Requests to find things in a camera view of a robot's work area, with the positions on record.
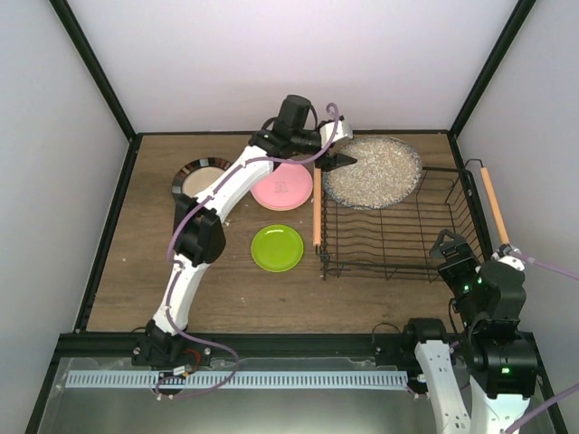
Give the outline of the glossy black plate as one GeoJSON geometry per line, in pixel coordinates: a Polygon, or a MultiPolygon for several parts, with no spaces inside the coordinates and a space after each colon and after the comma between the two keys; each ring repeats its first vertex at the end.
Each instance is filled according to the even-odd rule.
{"type": "Polygon", "coordinates": [[[225,173],[231,167],[231,165],[232,163],[230,161],[219,157],[203,157],[184,165],[176,173],[171,184],[171,194],[173,196],[174,202],[177,203],[179,197],[184,194],[182,192],[183,182],[185,178],[195,169],[203,166],[214,166],[222,168],[225,173]]]}

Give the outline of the speckled grey large plate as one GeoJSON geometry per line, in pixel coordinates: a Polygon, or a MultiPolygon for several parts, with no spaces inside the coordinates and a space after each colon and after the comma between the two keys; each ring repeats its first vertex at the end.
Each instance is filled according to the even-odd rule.
{"type": "Polygon", "coordinates": [[[403,201],[422,177],[422,159],[407,143],[395,137],[361,136],[338,153],[354,158],[323,174],[327,195],[347,208],[382,210],[403,201]]]}

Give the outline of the pink plate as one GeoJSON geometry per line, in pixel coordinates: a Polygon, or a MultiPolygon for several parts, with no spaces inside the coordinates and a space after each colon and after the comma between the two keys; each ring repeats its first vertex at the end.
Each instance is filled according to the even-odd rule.
{"type": "Polygon", "coordinates": [[[251,189],[255,201],[269,206],[304,204],[313,190],[312,175],[303,165],[279,165],[251,189]]]}

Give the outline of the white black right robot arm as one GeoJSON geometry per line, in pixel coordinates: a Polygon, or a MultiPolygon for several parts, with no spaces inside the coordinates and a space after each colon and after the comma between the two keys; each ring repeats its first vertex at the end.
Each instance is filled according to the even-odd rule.
{"type": "Polygon", "coordinates": [[[526,302],[524,267],[503,256],[480,262],[466,239],[442,230],[430,254],[451,290],[463,324],[451,340],[441,321],[413,318],[404,328],[404,358],[419,364],[439,433],[516,433],[535,393],[538,360],[519,333],[526,302]]]}

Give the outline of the green plate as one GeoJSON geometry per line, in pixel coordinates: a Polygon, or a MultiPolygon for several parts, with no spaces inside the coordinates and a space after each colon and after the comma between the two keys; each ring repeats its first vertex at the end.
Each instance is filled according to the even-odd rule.
{"type": "Polygon", "coordinates": [[[261,268],[281,273],[295,268],[302,260],[304,241],[290,226],[274,224],[259,230],[252,239],[251,255],[261,268]]]}

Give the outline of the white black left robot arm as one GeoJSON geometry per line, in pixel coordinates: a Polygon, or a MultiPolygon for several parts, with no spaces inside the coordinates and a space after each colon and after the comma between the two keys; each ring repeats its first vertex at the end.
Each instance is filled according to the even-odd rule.
{"type": "Polygon", "coordinates": [[[167,248],[172,271],[162,302],[147,323],[145,335],[154,356],[166,365],[185,354],[188,315],[198,286],[226,246],[223,224],[235,205],[266,176],[283,164],[308,165],[330,172],[355,163],[353,157],[333,153],[338,141],[353,136],[335,103],[327,104],[330,118],[306,127],[315,115],[309,99],[289,95],[274,118],[254,132],[233,164],[194,197],[176,199],[174,229],[167,248]]]}

